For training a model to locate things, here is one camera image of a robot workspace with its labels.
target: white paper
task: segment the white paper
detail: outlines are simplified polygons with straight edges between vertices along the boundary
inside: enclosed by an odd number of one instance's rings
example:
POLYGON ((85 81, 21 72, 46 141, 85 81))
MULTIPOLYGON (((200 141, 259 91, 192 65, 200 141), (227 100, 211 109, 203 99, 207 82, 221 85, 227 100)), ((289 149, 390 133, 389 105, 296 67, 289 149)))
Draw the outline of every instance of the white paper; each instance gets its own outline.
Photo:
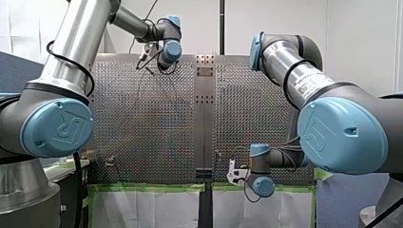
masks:
POLYGON ((40 62, 39 38, 11 37, 12 54, 34 62, 40 62))
POLYGON ((39 39, 42 1, 9 0, 10 35, 39 39))
POLYGON ((0 36, 10 36, 9 1, 0 0, 0 36))
POLYGON ((0 51, 12 54, 11 38, 9 36, 0 36, 0 51))
POLYGON ((156 228, 198 226, 199 193, 156 193, 156 228))

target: light blue end cap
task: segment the light blue end cap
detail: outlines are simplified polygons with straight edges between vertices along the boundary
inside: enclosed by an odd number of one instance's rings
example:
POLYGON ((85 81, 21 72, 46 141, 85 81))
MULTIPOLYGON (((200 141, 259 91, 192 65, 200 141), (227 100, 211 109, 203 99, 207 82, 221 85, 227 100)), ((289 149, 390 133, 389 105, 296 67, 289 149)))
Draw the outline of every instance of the light blue end cap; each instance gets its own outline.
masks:
POLYGON ((168 63, 175 63, 182 55, 182 46, 176 40, 166 42, 163 47, 163 59, 168 63))
POLYGON ((268 198, 275 193, 276 185, 268 177, 259 177, 253 182, 252 189, 256 195, 262 198, 268 198))
POLYGON ((270 145, 268 144, 251 144, 251 157, 257 157, 270 152, 270 145))
POLYGON ((305 155, 327 171, 368 174, 388 156, 388 139, 379 121, 346 99, 321 98, 307 104, 299 114, 297 133, 305 155))
POLYGON ((92 128, 92 114, 85 104, 70 98, 57 99, 27 118, 20 140, 34 157, 61 158, 81 148, 92 128))
POLYGON ((168 19, 173 22, 177 27, 181 27, 181 18, 177 15, 168 15, 168 19))
POLYGON ((261 32, 252 40, 251 50, 249 54, 249 67, 252 70, 259 70, 260 53, 261 53, 261 37, 264 34, 261 32))

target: pegboard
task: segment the pegboard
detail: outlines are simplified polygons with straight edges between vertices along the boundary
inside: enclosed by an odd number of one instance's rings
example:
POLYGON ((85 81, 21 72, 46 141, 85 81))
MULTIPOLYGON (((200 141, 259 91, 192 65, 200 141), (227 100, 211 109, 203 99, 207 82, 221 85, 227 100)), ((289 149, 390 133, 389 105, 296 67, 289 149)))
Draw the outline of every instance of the pegboard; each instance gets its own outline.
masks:
MULTIPOLYGON (((289 105, 279 87, 250 70, 246 56, 214 57, 212 75, 209 68, 201 72, 201 59, 193 55, 183 56, 174 74, 162 75, 154 62, 149 70, 136 70, 138 55, 98 55, 91 104, 98 162, 91 166, 90 181, 192 183, 201 163, 212 166, 215 181, 226 181, 234 147, 283 143, 289 105), (201 74, 213 77, 214 84, 201 74), (212 95, 209 104, 201 94, 212 95), (200 118, 203 105, 212 107, 204 111, 212 118, 200 118), (199 132, 210 124, 208 132, 199 132), (210 145, 199 143, 208 135, 210 145), (104 166, 111 157, 116 165, 104 166)), ((234 156, 237 164, 248 163, 246 151, 234 156)), ((308 185, 313 178, 311 167, 296 173, 273 169, 280 184, 308 185)))

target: gray robot arm segment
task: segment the gray robot arm segment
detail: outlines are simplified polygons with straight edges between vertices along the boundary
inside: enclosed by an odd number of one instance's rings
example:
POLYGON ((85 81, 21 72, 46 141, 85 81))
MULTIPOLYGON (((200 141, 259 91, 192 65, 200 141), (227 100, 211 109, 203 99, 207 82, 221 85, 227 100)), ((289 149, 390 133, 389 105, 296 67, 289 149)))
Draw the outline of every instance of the gray robot arm segment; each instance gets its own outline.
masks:
POLYGON ((319 70, 319 58, 308 38, 260 34, 252 43, 251 68, 285 85, 284 93, 301 109, 297 133, 311 162, 345 174, 403 172, 403 101, 335 82, 319 70), (302 54, 300 44, 307 44, 302 54))
MULTIPOLYGON (((93 126, 91 111, 86 107, 90 75, 77 65, 91 71, 107 21, 116 12, 131 16, 117 18, 123 29, 133 23, 134 34, 142 34, 150 26, 120 8, 120 3, 120 0, 71 1, 52 47, 55 54, 69 61, 49 55, 40 77, 26 84, 19 101, 0 108, 2 155, 64 157, 86 143, 93 126)), ((175 63, 182 54, 180 20, 171 19, 158 24, 162 36, 155 37, 165 42, 157 61, 164 67, 175 63)))

